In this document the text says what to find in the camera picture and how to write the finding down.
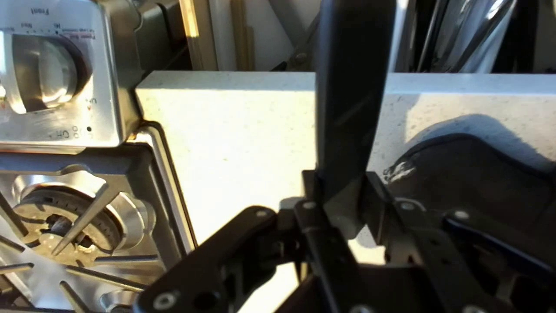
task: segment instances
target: screw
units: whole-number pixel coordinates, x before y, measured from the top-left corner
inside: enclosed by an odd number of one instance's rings
[[[257,217],[266,217],[267,210],[257,210]]]
[[[479,306],[472,306],[472,304],[469,304],[469,306],[465,306],[464,309],[462,309],[462,313],[486,313],[483,308],[479,308]]]
[[[314,202],[305,202],[305,203],[302,203],[302,209],[312,210],[312,209],[316,209],[316,203]]]
[[[410,203],[410,202],[401,202],[401,210],[415,210],[415,205],[413,203]]]
[[[455,210],[453,216],[455,219],[469,219],[467,210]]]
[[[172,292],[163,292],[163,294],[158,294],[158,296],[156,296],[156,299],[154,299],[154,302],[153,302],[153,308],[154,308],[156,311],[166,311],[166,309],[173,308],[175,302],[177,302],[175,294],[172,294]]]
[[[372,313],[372,308],[365,306],[365,304],[356,304],[349,309],[349,313]]]

